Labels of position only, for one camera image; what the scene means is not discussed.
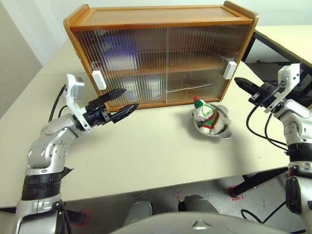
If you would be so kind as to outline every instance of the ribbed glass panel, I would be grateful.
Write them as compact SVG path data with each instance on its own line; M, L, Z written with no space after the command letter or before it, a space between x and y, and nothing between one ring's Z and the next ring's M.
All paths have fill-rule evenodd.
M110 107L219 98L228 61L236 60L250 25L77 31L92 70L107 90L126 88Z

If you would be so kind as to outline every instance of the wooden frame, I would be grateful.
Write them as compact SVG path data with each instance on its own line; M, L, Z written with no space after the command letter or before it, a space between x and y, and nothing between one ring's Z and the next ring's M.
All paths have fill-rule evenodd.
M128 23L122 23L122 21L115 19L111 20L110 22L105 22L103 24L102 21L95 19L92 19L90 22L91 17L94 16L94 14L102 14L102 12L113 12L118 13L119 11L126 11L131 12L133 10L139 10L139 12L142 13L144 10L149 10L150 12L157 11L156 13L161 13L161 11L164 10L177 10L177 9L188 9L191 12L194 10L206 11L212 15L211 17L207 19L200 19L196 17L186 17L187 19L166 19L163 21L153 21L153 18L149 21L142 21L142 19L134 19L132 22ZM249 24L250 28L247 33L247 36L245 37L245 40L243 42L243 46L239 50L239 54L236 58L236 63L239 64L239 62L242 59L242 56L244 55L244 52L247 48L247 45L249 43L249 40L252 37L252 34L254 32L254 28L258 22L258 14L255 12L252 12L250 10L247 10L246 8L243 8L241 6L238 6L230 1L225 1L223 5L194 5L194 6L152 6L152 7L111 7L111 8L89 8L87 4L82 5L80 8L78 8L74 13L72 13L69 17L67 17L64 20L64 27L65 30L74 46L74 49L84 67L86 70L91 83L96 90L97 94L100 96L103 94L102 91L97 89L97 86L92 78L92 68L90 67L90 64L87 60L86 55L84 54L84 51L82 49L82 46L80 45L79 41L75 37L74 32L77 31L84 31L84 30L95 30L95 29L134 29L134 28L153 28L153 27L181 27L181 26L207 26L207 25L224 25L224 24ZM127 73L131 74L131 70L129 71L123 71L126 75ZM211 98L206 99L206 101L222 101L225 93L230 85L231 80L227 80L223 92L221 93L221 96L218 98ZM181 102L173 102L173 103L157 103L157 104L148 104L148 105L140 105L139 108L151 108L151 107L159 107L159 106L169 106L169 105L180 105L180 104L189 104L193 101L181 101ZM109 108L110 111L116 111L118 108Z

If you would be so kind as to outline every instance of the floor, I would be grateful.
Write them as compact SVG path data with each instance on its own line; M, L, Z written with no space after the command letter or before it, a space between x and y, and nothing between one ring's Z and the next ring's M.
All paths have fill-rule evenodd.
M246 209L264 220L276 207L285 201L286 174L281 174L262 186L246 192L238 200L228 195L228 187L243 181L241 176L220 180L177 185L137 193L113 195L93 199L71 201L66 207L88 214L86 225L73 225L75 234L108 234L122 227L131 205L142 197L152 202L153 214L176 212L178 202L186 195L197 194L206 198L221 213L241 217L240 210ZM266 224L286 232L304 228L301 219L282 207Z

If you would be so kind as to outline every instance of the silver bowl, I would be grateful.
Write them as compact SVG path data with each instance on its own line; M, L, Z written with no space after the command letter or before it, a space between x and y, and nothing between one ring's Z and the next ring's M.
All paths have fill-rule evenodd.
M222 106L222 105L213 105L213 104L210 104L212 105L215 110L219 111L221 114L224 115L225 118L227 118L229 120L229 117L228 117L228 112L229 110L225 107L225 106ZM223 138L223 139L230 139L231 136L232 136L232 133L230 131L230 126L229 125L226 125L225 126L225 129L223 129L220 133L218 134L215 134L215 135L211 135L211 134L207 134L207 133L203 133L199 128L200 128L200 121L197 121L194 119L194 116L193 116L193 122L194 122L194 125L196 127L196 129L201 133L203 134L204 136L207 136L207 137L220 137L220 138Z

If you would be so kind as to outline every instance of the wooden cabinet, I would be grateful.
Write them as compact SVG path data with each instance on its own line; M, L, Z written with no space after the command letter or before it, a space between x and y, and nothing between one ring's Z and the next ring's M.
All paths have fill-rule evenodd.
M115 111L223 99L231 80L229 61L240 62L258 15L226 1L224 5L89 8L81 6L64 27L100 96L126 88L108 103ZM97 88L100 70L107 89Z

